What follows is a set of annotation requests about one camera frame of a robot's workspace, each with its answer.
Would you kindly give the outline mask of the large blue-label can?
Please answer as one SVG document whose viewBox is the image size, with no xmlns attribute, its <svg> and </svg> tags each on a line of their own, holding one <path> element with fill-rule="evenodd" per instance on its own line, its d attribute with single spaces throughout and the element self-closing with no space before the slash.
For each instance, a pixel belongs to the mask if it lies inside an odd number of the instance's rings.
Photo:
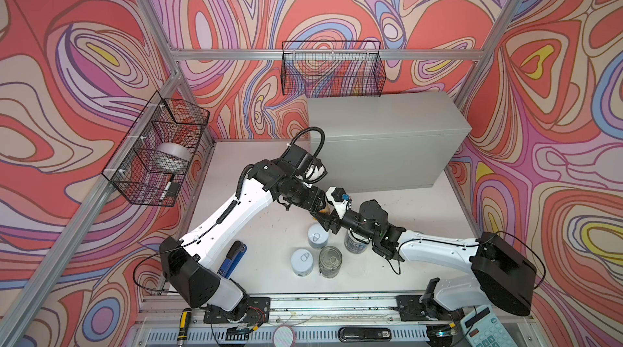
<svg viewBox="0 0 623 347">
<path fill-rule="evenodd" d="M 368 249 L 370 240 L 364 238 L 352 230 L 348 230 L 345 236 L 344 245 L 352 254 L 362 254 Z"/>
</svg>

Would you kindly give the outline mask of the small orange-label can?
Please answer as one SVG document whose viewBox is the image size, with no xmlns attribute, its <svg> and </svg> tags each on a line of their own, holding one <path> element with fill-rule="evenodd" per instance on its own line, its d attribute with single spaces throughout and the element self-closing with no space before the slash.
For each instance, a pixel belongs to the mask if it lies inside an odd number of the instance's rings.
<svg viewBox="0 0 623 347">
<path fill-rule="evenodd" d="M 328 205 L 325 208 L 323 208 L 322 210 L 320 210 L 318 213 L 323 217 L 323 218 L 328 218 L 331 216 L 332 212 L 333 212 L 333 208 Z"/>
</svg>

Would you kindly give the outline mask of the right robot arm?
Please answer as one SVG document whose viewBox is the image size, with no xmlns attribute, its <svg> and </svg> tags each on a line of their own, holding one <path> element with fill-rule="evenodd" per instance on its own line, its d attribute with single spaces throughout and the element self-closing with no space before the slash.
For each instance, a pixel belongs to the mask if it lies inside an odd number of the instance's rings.
<svg viewBox="0 0 623 347">
<path fill-rule="evenodd" d="M 455 279 L 430 280 L 427 295 L 436 305 L 453 311 L 492 304 L 515 316 L 531 313 L 537 268 L 499 233 L 468 239 L 426 235 L 389 223 L 388 212 L 375 199 L 354 210 L 342 188 L 330 188 L 325 198 L 333 209 L 327 230 L 348 230 L 389 262 L 436 264 L 462 272 Z"/>
</svg>

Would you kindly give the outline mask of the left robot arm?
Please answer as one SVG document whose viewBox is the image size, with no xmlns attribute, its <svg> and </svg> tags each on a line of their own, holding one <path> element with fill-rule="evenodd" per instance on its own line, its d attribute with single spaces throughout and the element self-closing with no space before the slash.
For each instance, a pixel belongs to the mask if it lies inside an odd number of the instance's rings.
<svg viewBox="0 0 623 347">
<path fill-rule="evenodd" d="M 317 155 L 290 143 L 281 156 L 244 167 L 232 196 L 207 220 L 180 239 L 168 237 L 159 255 L 165 280 L 191 308 L 209 305 L 241 311 L 246 293 L 217 273 L 222 251 L 257 214 L 277 202 L 300 207 L 317 217 L 326 206 L 316 186 L 327 170 Z"/>
</svg>

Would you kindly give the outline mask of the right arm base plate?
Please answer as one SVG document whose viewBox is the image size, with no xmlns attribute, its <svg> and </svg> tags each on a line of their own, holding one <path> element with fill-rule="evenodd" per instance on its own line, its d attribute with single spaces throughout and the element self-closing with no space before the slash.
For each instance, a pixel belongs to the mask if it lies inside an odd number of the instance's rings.
<svg viewBox="0 0 623 347">
<path fill-rule="evenodd" d="M 455 312 L 448 311 L 431 298 L 420 295 L 398 295 L 395 311 L 400 314 L 401 321 L 451 321 Z"/>
</svg>

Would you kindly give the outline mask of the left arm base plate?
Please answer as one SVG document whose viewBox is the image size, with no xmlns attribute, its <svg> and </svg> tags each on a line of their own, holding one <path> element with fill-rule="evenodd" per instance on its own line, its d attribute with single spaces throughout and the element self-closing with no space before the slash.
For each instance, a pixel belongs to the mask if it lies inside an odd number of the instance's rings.
<svg viewBox="0 0 623 347">
<path fill-rule="evenodd" d="M 269 321 L 271 298 L 267 296 L 245 298 L 233 311 L 208 306 L 204 313 L 205 324 L 232 324 L 233 326 L 262 325 Z"/>
</svg>

